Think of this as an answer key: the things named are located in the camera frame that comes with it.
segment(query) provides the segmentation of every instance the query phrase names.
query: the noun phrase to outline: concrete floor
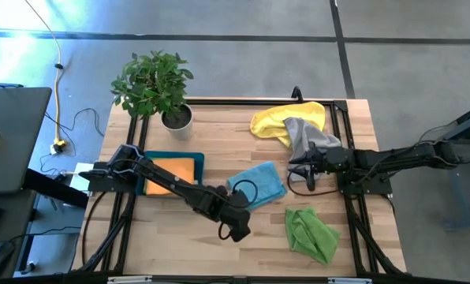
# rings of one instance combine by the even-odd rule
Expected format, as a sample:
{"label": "concrete floor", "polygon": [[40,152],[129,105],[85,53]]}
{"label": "concrete floor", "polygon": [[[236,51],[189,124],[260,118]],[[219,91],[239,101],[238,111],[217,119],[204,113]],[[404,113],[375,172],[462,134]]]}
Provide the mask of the concrete floor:
{"label": "concrete floor", "polygon": [[[335,36],[328,0],[112,0],[31,1],[55,31],[155,35]],[[344,36],[470,39],[470,0],[338,0]],[[21,0],[0,0],[0,29],[45,31]],[[110,82],[130,54],[178,52],[189,60],[195,80],[190,95],[288,97],[299,85],[307,97],[346,98],[336,43],[247,41],[60,40],[65,74],[60,83],[62,123],[85,107],[100,113],[105,129],[112,95]],[[470,109],[470,45],[346,44],[356,98],[371,105],[379,147],[414,143],[426,129]],[[0,38],[0,82],[50,86],[56,49],[50,39],[20,33]],[[54,113],[54,102],[48,111]],[[30,167],[39,168],[54,136],[44,121]],[[47,160],[72,170],[99,156],[102,137],[93,114],[82,114],[75,131],[76,157]],[[470,281],[470,230],[446,232],[457,202],[445,171],[417,169],[391,181],[398,231],[408,271],[414,275]],[[80,225],[73,218],[72,225]],[[42,258],[37,274],[66,271],[72,236],[45,236],[32,248]]]}

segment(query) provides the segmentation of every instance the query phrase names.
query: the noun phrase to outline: gray cloth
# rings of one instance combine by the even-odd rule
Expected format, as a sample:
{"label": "gray cloth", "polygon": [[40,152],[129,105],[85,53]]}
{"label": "gray cloth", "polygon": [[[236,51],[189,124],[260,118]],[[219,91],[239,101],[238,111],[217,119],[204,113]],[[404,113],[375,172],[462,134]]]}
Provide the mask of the gray cloth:
{"label": "gray cloth", "polygon": [[[291,138],[291,148],[293,154],[291,159],[302,156],[308,150],[308,142],[314,142],[316,147],[331,148],[341,146],[341,141],[331,135],[324,134],[317,127],[306,122],[302,118],[288,118],[284,120],[286,129],[288,130],[289,138]],[[288,165],[288,169],[292,169],[297,165]],[[291,181],[305,181],[305,179],[297,174],[291,174]]]}

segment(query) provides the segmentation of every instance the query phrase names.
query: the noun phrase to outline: potted plant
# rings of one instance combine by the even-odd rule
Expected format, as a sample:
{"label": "potted plant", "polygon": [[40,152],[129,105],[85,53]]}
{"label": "potted plant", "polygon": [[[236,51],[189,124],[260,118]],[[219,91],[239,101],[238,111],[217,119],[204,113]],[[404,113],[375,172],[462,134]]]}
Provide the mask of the potted plant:
{"label": "potted plant", "polygon": [[161,122],[170,134],[187,140],[192,135],[193,112],[185,103],[185,81],[193,79],[193,74],[179,68],[185,63],[177,53],[151,51],[151,57],[133,53],[132,61],[111,83],[114,104],[122,103],[123,110],[133,117],[161,114]]}

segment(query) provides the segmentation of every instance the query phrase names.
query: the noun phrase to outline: wooden table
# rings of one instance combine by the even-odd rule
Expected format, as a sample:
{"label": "wooden table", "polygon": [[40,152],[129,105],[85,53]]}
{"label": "wooden table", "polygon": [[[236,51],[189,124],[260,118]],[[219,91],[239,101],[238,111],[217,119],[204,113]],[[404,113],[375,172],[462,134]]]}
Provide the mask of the wooden table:
{"label": "wooden table", "polygon": [[[347,100],[356,148],[378,150],[367,100]],[[200,151],[205,154],[205,185],[225,185],[227,178],[274,161],[285,182],[286,165],[291,156],[278,139],[259,139],[249,130],[254,113],[270,106],[192,106],[194,135],[189,141],[174,140],[160,125],[150,120],[145,150]],[[130,117],[120,108],[110,113],[100,160],[107,161],[125,143]],[[138,122],[136,139],[140,135]],[[323,130],[332,133],[329,111]],[[336,188],[334,175],[324,175],[316,192]],[[307,193],[304,183],[293,188]],[[95,198],[88,204],[89,212]],[[99,247],[107,234],[114,194],[107,193],[95,209],[87,233],[87,256]],[[285,209],[313,206],[318,217],[341,233],[338,250],[330,265],[289,250],[285,235]],[[405,270],[397,227],[391,206],[380,196],[367,196],[367,209],[375,240],[394,264]],[[234,243],[218,239],[218,223],[193,213],[183,200],[137,197],[126,255],[125,274],[146,275],[264,275],[264,276],[353,276],[355,269],[349,240],[344,200],[339,193],[303,197],[288,194],[251,215],[252,233]],[[111,267],[118,254],[115,241]],[[362,241],[364,265],[368,267],[366,246]],[[73,268],[80,267],[80,242]]]}

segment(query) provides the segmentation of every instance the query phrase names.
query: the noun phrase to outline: white flower pot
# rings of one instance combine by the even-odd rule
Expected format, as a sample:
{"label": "white flower pot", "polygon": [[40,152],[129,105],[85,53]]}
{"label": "white flower pot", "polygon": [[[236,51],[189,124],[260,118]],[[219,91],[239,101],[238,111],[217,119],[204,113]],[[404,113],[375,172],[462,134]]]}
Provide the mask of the white flower pot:
{"label": "white flower pot", "polygon": [[165,114],[162,114],[160,116],[160,122],[162,123],[163,127],[166,128],[166,130],[169,131],[170,135],[178,140],[189,140],[191,136],[193,135],[193,110],[191,107],[188,105],[183,105],[184,107],[187,107],[189,109],[189,112],[191,113],[191,119],[189,120],[188,124],[184,127],[181,127],[179,129],[171,129],[163,123],[163,117]]}

